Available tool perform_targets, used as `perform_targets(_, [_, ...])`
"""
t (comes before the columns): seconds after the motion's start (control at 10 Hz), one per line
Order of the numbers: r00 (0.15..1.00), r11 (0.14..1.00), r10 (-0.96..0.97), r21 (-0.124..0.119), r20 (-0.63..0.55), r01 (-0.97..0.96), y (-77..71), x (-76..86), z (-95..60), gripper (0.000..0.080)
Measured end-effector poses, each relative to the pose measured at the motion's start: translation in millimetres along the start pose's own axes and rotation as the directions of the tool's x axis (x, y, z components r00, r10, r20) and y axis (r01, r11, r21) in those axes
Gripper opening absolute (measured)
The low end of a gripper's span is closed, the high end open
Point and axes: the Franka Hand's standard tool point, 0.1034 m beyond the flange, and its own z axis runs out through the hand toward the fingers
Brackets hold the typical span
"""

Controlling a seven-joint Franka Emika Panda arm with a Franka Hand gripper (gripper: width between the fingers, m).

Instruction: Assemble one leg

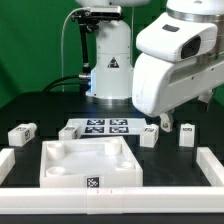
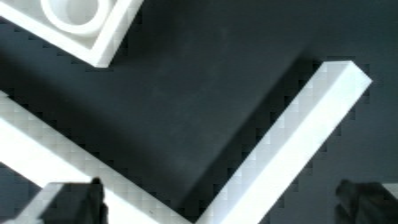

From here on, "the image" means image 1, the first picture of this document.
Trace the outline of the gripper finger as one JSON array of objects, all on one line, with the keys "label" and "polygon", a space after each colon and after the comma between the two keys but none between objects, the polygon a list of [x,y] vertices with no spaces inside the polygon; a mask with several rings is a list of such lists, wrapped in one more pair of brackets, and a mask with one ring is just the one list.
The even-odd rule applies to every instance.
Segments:
[{"label": "gripper finger", "polygon": [[198,97],[198,111],[200,113],[204,113],[208,110],[213,94],[214,94],[214,91],[209,90],[207,92],[204,92]]},{"label": "gripper finger", "polygon": [[171,132],[173,128],[173,116],[170,112],[160,115],[160,127],[165,132]]}]

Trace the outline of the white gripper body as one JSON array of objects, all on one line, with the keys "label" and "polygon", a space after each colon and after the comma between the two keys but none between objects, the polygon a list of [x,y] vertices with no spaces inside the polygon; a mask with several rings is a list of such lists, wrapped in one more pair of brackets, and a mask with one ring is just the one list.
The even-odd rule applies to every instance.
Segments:
[{"label": "white gripper body", "polygon": [[133,105],[156,117],[224,84],[224,57],[213,54],[218,27],[162,14],[136,39]]}]

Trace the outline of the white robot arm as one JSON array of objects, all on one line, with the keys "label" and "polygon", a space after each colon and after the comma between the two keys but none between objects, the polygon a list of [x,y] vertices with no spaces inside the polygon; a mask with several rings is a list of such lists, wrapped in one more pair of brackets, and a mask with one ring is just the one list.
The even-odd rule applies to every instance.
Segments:
[{"label": "white robot arm", "polygon": [[166,11],[136,38],[130,63],[127,6],[151,0],[75,0],[82,24],[96,33],[97,62],[87,96],[104,102],[131,99],[168,131],[172,111],[194,98],[208,103],[224,84],[224,0],[167,0]]}]

